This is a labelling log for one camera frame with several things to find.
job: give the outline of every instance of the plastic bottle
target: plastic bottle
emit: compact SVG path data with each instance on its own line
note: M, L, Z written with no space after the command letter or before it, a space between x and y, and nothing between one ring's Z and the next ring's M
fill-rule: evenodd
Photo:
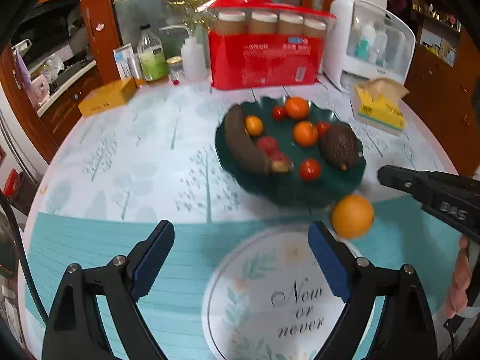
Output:
M207 78L208 70L205 64L203 45L197 43L194 37L185 39L185 44L181 47L181 57L187 81L195 83Z
M160 39L150 30L150 24L141 26L142 35L137 53L140 57L143 75L147 81L156 81L169 74Z
M355 50L355 56L357 58L368 61L370 58L370 47L375 41L377 36L377 31L375 31L374 24L369 21L361 29L360 40L357 43L357 48Z
M385 31L378 30L373 45L370 47L369 61L377 66L383 66L385 60L385 48L387 46L387 34Z

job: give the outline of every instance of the avocado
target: avocado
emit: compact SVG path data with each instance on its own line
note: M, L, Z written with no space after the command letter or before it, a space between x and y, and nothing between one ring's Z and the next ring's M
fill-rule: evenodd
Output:
M350 126L344 124L330 126L320 141L320 148L327 161L343 171L359 160L358 138Z

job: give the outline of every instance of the orange cardboard box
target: orange cardboard box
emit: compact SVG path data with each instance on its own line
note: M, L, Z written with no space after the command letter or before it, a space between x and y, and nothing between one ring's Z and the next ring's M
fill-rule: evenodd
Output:
M137 92L137 86L132 77L114 81L88 93L87 97L78 104L78 108L85 117L98 114L128 103L135 92Z

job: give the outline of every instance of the fruit plate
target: fruit plate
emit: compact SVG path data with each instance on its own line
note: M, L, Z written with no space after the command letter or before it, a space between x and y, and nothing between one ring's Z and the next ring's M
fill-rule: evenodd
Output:
M280 150L293 161L295 165L293 171L258 175L242 168L232 157L227 146L225 118L215 134L215 148L217 149L218 159L222 168L229 172L237 180L237 183L249 193L265 196L279 206L327 207L343 196L349 195L360 185L366 167L362 143L360 140L358 141L359 160L354 167L347 171L333 167L323 157L317 145L303 148L295 143L292 131L298 121L285 118L277 122L273 119L273 107L284 105L287 99L287 97L281 99L262 97L260 101L255 103L245 102L241 106L245 115L260 117L264 126L263 136L270 136L278 141ZM312 123L342 123L349 126L347 123L338 120L333 111L318 108L312 102L309 102L309 105L308 120ZM322 167L322 173L315 181L304 181L299 176L300 164L307 158L317 160Z

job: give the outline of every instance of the small orange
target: small orange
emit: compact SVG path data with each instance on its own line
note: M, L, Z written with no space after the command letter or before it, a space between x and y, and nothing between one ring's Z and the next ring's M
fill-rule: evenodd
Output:
M318 142L317 128L308 120L304 120L293 128L293 138L302 147L313 146Z
M374 224L375 211L366 198L358 195L345 196L335 205L331 215L337 234L346 239L363 236Z
M251 137L259 137L263 134L263 123L258 116L248 115L245 118L245 128Z
M305 119L310 112L308 102L301 97L290 97L286 101L285 108L286 113L293 120Z

